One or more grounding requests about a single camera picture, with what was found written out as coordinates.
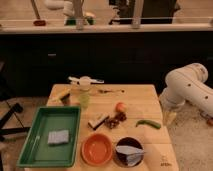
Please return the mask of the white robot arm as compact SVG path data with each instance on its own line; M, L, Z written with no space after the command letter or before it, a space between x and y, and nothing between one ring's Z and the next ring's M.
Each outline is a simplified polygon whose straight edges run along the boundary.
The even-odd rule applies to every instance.
M200 63L174 69L166 75L166 87L159 96L165 126L172 123L186 101L197 106L207 123L213 124L213 88L205 85L207 79L208 71Z

